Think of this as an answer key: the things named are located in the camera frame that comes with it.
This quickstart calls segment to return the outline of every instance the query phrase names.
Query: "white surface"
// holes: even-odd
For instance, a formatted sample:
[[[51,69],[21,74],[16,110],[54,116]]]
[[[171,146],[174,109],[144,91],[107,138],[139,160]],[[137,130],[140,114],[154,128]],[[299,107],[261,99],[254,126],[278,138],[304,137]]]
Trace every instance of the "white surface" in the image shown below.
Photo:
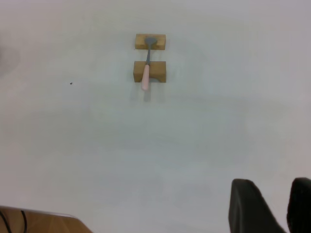
[[[224,233],[231,181],[248,178],[286,228],[291,182],[311,177],[310,7],[2,0],[0,205],[95,233]],[[136,33],[167,35],[149,96]]]

